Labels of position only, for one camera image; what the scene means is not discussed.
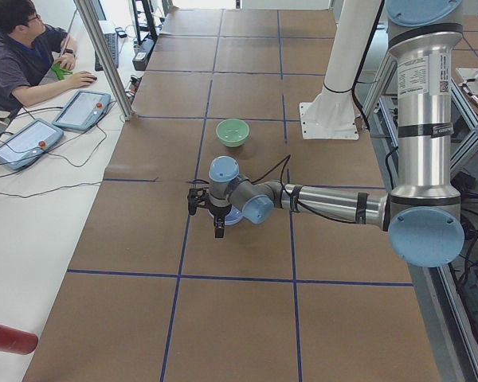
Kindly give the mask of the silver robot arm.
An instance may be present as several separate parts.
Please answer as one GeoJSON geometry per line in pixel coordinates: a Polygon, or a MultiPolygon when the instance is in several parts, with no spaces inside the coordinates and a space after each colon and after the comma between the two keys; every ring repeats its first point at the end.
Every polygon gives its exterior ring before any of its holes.
{"type": "Polygon", "coordinates": [[[398,184],[384,197],[282,181],[252,183],[234,158],[215,158],[207,189],[192,189],[188,209],[208,209],[216,236],[237,209],[259,224],[273,209],[311,212],[346,224],[372,224],[396,254],[439,267],[461,251],[460,194],[450,181],[451,52],[462,37],[459,1],[346,1],[322,91],[300,105],[305,139],[355,138],[353,95],[379,18],[388,17],[388,53],[397,65],[398,184]]]}

